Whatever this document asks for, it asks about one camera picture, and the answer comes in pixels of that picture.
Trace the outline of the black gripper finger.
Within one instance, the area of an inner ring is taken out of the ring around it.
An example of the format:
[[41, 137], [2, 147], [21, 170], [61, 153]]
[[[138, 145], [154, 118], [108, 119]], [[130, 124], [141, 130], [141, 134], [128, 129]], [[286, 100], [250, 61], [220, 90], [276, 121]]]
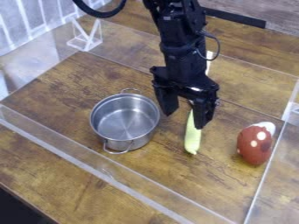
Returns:
[[193, 125], [201, 130], [212, 120], [214, 108], [218, 106], [218, 98], [196, 98], [192, 101]]
[[153, 86], [153, 91], [161, 111], [169, 116], [178, 108], [177, 94], [170, 87]]

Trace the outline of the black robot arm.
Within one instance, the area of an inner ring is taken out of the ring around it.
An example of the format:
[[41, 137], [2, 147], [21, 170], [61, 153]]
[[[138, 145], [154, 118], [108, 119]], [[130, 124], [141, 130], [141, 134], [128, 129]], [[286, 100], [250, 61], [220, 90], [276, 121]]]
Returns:
[[205, 74], [205, 12], [197, 0], [142, 0], [157, 31], [164, 65], [153, 66], [153, 91], [161, 111], [170, 115], [178, 99], [190, 101], [193, 125], [202, 129], [217, 106], [218, 84]]

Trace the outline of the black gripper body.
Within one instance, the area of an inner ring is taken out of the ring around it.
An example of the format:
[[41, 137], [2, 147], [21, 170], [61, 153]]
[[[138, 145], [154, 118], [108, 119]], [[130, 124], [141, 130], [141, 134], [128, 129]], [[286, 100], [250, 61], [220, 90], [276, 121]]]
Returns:
[[158, 101], [176, 101], [178, 96], [190, 101], [217, 100], [220, 86], [204, 71], [186, 69], [170, 73], [165, 66], [153, 66], [149, 72], [153, 75], [153, 91]]

